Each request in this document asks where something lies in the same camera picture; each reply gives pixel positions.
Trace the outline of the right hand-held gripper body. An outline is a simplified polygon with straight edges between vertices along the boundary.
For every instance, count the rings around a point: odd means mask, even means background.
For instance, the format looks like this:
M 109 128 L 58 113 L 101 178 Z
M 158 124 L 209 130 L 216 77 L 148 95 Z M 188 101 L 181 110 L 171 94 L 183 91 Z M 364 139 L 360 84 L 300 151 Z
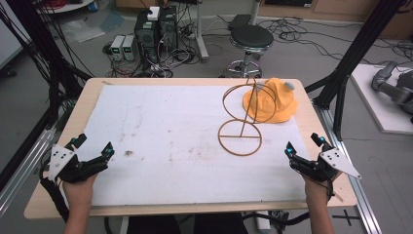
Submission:
M 337 148 L 321 152 L 316 161 L 302 158 L 296 152 L 296 158 L 289 161 L 289 165 L 291 169 L 315 181 L 334 180 L 340 173 L 361 178 L 353 164 Z

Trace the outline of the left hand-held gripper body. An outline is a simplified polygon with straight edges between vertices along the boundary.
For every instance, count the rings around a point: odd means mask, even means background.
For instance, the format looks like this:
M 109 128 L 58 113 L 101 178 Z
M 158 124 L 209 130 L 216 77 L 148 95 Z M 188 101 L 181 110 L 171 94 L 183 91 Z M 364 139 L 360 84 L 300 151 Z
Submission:
M 85 181 L 87 178 L 106 170 L 108 168 L 107 164 L 108 162 L 97 162 L 95 158 L 80 162 L 75 151 L 54 144 L 49 164 L 48 180 L 55 180 L 59 177 L 69 183 Z

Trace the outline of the orange bucket hat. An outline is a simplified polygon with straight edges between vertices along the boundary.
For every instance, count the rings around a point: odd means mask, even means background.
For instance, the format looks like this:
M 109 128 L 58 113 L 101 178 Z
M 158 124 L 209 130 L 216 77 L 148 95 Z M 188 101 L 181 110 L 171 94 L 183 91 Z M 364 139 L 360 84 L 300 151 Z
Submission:
M 296 112 L 298 102 L 290 82 L 271 78 L 259 82 L 254 91 L 248 91 L 243 97 L 243 108 L 247 115 L 260 123 L 283 123 Z

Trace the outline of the brown wire hat stand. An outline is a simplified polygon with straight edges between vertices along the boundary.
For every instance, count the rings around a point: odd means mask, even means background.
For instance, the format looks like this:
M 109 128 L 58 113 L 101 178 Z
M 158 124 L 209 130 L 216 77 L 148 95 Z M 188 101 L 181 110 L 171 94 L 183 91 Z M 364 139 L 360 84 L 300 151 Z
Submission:
M 254 91 L 259 82 L 247 78 L 244 83 L 229 88 L 222 97 L 222 107 L 230 119 L 218 128 L 217 139 L 219 145 L 232 155 L 250 156 L 262 146 L 263 136 L 258 124 L 263 123 L 252 120 L 243 108 L 244 94 Z

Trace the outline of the person's right hand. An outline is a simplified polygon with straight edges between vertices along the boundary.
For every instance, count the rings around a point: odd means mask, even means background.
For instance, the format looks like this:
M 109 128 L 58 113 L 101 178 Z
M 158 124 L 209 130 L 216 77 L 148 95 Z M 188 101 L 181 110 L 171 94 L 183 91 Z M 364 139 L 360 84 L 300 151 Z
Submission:
M 308 207 L 326 207 L 328 203 L 328 183 L 326 181 L 314 181 L 307 176 L 305 181 L 305 194 Z

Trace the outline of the person's left hand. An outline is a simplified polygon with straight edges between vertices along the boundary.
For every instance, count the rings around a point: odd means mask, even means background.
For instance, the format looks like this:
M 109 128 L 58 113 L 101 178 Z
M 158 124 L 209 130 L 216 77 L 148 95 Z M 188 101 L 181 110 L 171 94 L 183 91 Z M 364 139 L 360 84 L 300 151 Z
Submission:
M 93 175 L 85 181 L 77 183 L 63 183 L 63 191 L 70 210 L 89 209 L 92 206 L 95 179 L 96 175 Z

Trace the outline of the white floor board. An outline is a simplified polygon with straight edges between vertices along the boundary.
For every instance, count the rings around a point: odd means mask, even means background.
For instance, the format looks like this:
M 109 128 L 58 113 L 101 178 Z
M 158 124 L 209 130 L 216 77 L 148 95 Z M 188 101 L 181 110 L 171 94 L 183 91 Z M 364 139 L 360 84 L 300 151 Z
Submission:
M 353 71 L 352 79 L 382 133 L 413 136 L 412 116 L 390 97 L 371 88 L 373 76 L 382 68 L 383 65 L 359 64 Z

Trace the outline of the white power strip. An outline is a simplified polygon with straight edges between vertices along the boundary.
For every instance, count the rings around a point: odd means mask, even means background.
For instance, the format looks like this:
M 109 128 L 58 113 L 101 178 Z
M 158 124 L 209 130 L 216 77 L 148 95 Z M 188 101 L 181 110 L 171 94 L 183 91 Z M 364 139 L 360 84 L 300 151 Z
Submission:
M 258 211 L 256 214 L 256 225 L 260 234 L 268 234 L 271 231 L 270 220 L 266 218 L 266 211 Z

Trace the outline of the white table mat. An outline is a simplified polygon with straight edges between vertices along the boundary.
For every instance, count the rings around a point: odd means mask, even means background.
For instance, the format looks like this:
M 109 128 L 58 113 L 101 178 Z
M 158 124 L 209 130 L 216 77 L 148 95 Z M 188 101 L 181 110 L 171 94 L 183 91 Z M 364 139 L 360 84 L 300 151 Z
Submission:
M 310 157 L 294 118 L 258 124 L 261 148 L 226 152 L 218 128 L 230 116 L 223 86 L 104 87 L 78 156 L 89 160 L 111 142 L 115 153 L 94 184 L 96 206 L 302 201 L 302 177 L 284 154 L 290 141 Z

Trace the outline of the grey power supply unit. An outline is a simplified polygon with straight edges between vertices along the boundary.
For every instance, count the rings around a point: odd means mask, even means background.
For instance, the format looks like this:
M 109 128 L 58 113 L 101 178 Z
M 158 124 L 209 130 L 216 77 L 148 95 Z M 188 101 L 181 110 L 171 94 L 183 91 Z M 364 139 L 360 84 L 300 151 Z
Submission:
M 124 59 L 123 43 L 125 40 L 124 35 L 117 35 L 110 46 L 112 56 L 114 60 L 119 61 Z
M 126 60 L 134 60 L 133 36 L 127 35 L 123 42 L 123 52 Z

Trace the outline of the black round stool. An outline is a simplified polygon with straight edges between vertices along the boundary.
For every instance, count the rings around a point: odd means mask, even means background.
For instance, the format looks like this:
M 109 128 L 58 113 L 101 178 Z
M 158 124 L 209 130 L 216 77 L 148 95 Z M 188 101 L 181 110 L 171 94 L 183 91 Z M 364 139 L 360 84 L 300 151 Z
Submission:
M 244 51 L 244 58 L 234 60 L 225 69 L 225 76 L 230 78 L 261 78 L 260 66 L 250 60 L 253 54 L 268 51 L 273 43 L 273 34 L 260 25 L 242 25 L 234 28 L 230 34 L 230 42 L 236 48 Z

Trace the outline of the black computer tower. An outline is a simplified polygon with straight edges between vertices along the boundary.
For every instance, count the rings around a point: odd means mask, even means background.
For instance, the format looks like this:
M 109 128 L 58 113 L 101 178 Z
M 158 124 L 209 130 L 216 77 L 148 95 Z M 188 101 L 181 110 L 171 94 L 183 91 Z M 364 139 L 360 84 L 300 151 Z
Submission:
M 164 46 L 173 50 L 177 48 L 177 15 L 176 7 L 165 7 L 160 12 L 159 17 L 161 36 Z
M 149 20 L 147 16 L 147 11 L 138 14 L 134 34 L 142 59 L 147 63 L 158 63 L 159 24 L 155 20 Z

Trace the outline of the white adapter box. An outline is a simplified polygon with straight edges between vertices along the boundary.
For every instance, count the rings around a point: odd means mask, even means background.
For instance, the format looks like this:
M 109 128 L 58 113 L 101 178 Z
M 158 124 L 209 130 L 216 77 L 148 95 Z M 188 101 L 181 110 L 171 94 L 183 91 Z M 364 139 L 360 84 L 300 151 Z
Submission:
M 160 8 L 157 6 L 151 6 L 147 14 L 147 19 L 154 21 L 159 18 L 159 15 L 160 15 Z

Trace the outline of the aluminium rail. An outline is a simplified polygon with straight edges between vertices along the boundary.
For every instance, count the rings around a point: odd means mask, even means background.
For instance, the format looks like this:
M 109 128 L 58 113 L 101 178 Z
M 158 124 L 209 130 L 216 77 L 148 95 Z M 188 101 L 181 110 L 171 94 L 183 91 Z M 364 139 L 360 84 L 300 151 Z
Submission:
M 360 183 L 361 175 L 354 167 L 344 142 L 333 132 L 332 114 L 329 110 L 322 110 L 317 106 L 315 106 L 315 111 L 324 126 L 326 135 L 331 144 L 340 151 L 340 156 L 344 156 L 344 159 L 338 160 L 336 169 L 341 170 L 349 178 L 350 184 L 357 197 L 357 211 L 360 215 L 364 230 L 367 234 L 383 234 Z
M 28 144 L 28 150 L 23 154 L 22 162 L 0 192 L 0 219 L 15 200 L 28 177 L 39 163 L 41 156 L 50 147 L 55 135 L 56 129 L 50 128 L 44 130 L 32 143 Z

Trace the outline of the black frame post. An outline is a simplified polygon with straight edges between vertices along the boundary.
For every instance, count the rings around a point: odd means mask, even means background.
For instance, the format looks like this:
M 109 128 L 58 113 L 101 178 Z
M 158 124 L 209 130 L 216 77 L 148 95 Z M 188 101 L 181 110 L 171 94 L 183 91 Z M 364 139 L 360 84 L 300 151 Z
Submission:
M 77 55 L 68 45 L 48 0 L 5 0 L 15 14 L 17 26 L 5 12 L 0 20 L 18 39 L 34 61 L 49 86 L 49 120 L 55 121 L 61 107 L 74 105 L 83 91 L 83 83 L 93 78 L 92 73 L 78 68 L 73 58 Z
M 307 93 L 321 88 L 313 102 L 322 110 L 328 109 L 336 98 L 332 131 L 339 140 L 342 139 L 342 117 L 348 80 L 403 4 L 404 0 L 379 0 L 336 68 L 326 77 L 305 88 Z

